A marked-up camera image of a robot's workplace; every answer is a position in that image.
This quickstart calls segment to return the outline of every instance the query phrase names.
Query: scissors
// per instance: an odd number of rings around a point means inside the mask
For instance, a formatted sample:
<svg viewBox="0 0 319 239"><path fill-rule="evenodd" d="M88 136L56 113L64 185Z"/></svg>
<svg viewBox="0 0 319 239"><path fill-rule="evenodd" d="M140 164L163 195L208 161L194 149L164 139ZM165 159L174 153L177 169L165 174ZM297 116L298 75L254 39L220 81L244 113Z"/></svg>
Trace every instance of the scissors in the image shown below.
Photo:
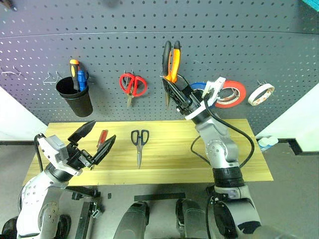
<svg viewBox="0 0 319 239"><path fill-rule="evenodd" d="M143 146L148 142L150 136L150 132L146 129L141 130L140 132L136 129L131 132L131 140L132 143L136 146L138 150L138 168L141 167L141 161L142 161L142 149Z"/></svg>
<svg viewBox="0 0 319 239"><path fill-rule="evenodd" d="M167 41L164 47L162 66L163 66L163 77L169 82L175 83L177 81L177 73L180 64L180 42L176 41L173 50L173 64L170 68L171 59L171 42ZM165 92L165 103L166 107L169 107L170 96Z"/></svg>
<svg viewBox="0 0 319 239"><path fill-rule="evenodd" d="M148 87L146 80L140 76L136 76L133 73L124 73L120 76L119 84L128 96L128 107L132 104L132 98L143 95Z"/></svg>

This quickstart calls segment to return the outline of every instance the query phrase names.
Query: wooden tabletop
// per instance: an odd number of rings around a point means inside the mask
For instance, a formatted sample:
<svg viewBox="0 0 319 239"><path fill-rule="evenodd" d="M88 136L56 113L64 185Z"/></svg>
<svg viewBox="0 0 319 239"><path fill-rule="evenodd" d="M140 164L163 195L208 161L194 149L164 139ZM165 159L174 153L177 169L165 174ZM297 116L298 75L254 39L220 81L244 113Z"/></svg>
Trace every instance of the wooden tabletop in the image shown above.
<svg viewBox="0 0 319 239"><path fill-rule="evenodd" d="M272 175L247 120L226 121L246 132L255 142L255 152L242 168L245 181L272 181ZM67 145L67 138L81 125L83 122L50 123L45 136L55 134ZM117 136L110 153L93 170L85 168L80 176L74 176L70 180L70 186L213 182L211 167L190 152L190 145L198 136L192 121L96 122L92 131L79 141L79 149L85 149L94 155L103 129L109 131L108 138L114 134ZM137 149L131 142L131 131L134 129L150 131L149 141L143 147L140 169L137 168ZM229 132L238 145L241 162L250 151L250 143L232 129ZM196 142L194 150L205 155L201 139ZM48 160L43 154L41 157L45 167ZM38 173L39 165L35 156L24 183Z"/></svg>

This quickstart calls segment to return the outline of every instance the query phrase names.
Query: black cup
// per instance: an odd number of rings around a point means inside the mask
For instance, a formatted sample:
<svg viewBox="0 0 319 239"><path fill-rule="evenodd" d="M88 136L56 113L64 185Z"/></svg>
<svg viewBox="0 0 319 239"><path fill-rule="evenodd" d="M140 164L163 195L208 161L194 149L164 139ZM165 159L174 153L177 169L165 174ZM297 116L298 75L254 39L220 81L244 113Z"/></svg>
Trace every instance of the black cup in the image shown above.
<svg viewBox="0 0 319 239"><path fill-rule="evenodd" d="M93 112L89 96L89 86L83 91L77 92L77 90L73 89L72 77L66 77L56 84L56 89L77 116L86 117Z"/></svg>

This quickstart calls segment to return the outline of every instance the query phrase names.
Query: gray pegboard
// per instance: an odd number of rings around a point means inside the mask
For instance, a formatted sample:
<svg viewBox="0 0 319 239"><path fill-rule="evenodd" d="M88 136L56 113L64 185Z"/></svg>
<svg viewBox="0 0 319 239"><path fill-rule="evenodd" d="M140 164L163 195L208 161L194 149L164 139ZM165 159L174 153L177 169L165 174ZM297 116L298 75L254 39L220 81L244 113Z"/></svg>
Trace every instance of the gray pegboard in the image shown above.
<svg viewBox="0 0 319 239"><path fill-rule="evenodd" d="M87 2L38 1L33 3L34 7L19 1L18 12L6 11L0 16L5 21L0 30L4 33L0 37L0 66L11 70L15 65L23 75L1 77L0 85L44 123L181 119L173 103L169 110L165 109L160 78L162 46L166 40L179 39L182 43L179 72L190 83L207 81L220 74L242 82L247 95L258 87L257 80L275 86L274 95L260 106L252 107L245 101L234 108L217 109L224 118L247 118L254 133L258 133L318 82L318 35L309 34L317 31L316 13L299 1L219 2L125 1L110 7L106 2L87 5ZM76 15L70 14L71 6L77 9ZM204 17L203 12L211 17ZM261 18L267 14L273 17ZM70 18L59 19L64 15ZM206 25L214 22L215 27L197 27L204 22ZM280 28L250 28L252 23ZM238 29L232 24L244 27ZM150 29L151 25L162 27ZM58 71L62 77L69 76L71 58L81 61L91 75L94 111L86 118L73 114L55 84L43 83L48 70L53 75ZM124 70L131 69L146 78L149 89L145 96L133 99L133 107L127 109L118 78Z"/></svg>

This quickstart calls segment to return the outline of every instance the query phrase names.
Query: pliers handle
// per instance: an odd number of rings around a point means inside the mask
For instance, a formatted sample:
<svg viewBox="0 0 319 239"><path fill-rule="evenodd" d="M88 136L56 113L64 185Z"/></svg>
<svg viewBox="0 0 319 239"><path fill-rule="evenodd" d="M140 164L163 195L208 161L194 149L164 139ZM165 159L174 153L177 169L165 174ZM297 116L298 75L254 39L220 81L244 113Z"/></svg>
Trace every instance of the pliers handle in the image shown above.
<svg viewBox="0 0 319 239"><path fill-rule="evenodd" d="M172 83L177 81L177 73L180 63L180 42L176 41L173 50L173 64L170 68L171 42L167 41L164 48L162 65L164 78Z"/></svg>

